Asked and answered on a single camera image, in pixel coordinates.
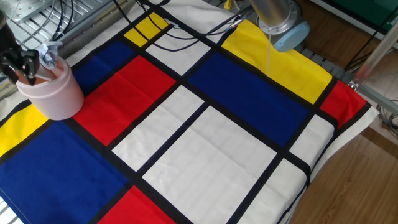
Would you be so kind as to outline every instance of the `wooden surface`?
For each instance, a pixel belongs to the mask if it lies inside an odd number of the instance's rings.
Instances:
[[[368,128],[340,149],[302,197],[301,223],[398,223],[398,146]]]
[[[297,2],[311,27],[307,48],[338,66],[344,67],[370,38],[309,0]],[[372,41],[363,54],[378,42]],[[398,98],[396,74],[395,51],[382,60],[366,84],[388,98]],[[398,223],[398,139],[378,119],[318,173],[290,222],[302,223]]]

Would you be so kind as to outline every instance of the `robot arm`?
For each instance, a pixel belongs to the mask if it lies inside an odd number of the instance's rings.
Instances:
[[[34,85],[39,65],[38,51],[24,50],[17,44],[7,25],[6,14],[0,10],[0,74],[7,76],[13,84],[25,79],[28,84]]]

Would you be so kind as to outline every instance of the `green panel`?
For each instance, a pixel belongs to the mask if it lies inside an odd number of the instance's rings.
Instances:
[[[373,27],[383,25],[384,31],[391,28],[390,21],[398,16],[392,16],[386,24],[382,24],[387,16],[398,6],[398,0],[333,0],[341,7],[349,10],[357,17],[362,17],[370,22]]]

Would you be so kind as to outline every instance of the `tablecloth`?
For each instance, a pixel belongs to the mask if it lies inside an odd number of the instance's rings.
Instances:
[[[249,21],[201,35],[230,16],[199,0],[135,7],[68,58],[86,96],[74,117],[48,120],[19,92],[0,102],[0,196],[18,217],[286,223],[377,111],[294,50],[271,48],[268,67]]]

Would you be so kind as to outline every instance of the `blue rectangle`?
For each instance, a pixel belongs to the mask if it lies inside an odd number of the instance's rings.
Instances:
[[[86,92],[133,54],[132,49],[117,40],[74,70],[73,75],[83,92]]]
[[[218,52],[188,81],[280,146],[286,144],[308,113],[302,105]]]
[[[24,223],[87,223],[126,182],[61,121],[0,166],[0,195]]]

